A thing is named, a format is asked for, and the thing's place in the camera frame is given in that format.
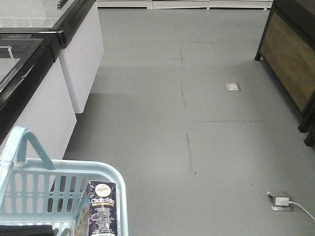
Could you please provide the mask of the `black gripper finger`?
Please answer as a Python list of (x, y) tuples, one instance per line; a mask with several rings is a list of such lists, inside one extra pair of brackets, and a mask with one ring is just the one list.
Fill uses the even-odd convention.
[(0, 226), (1, 236), (52, 236), (53, 229), (50, 225), (23, 225)]

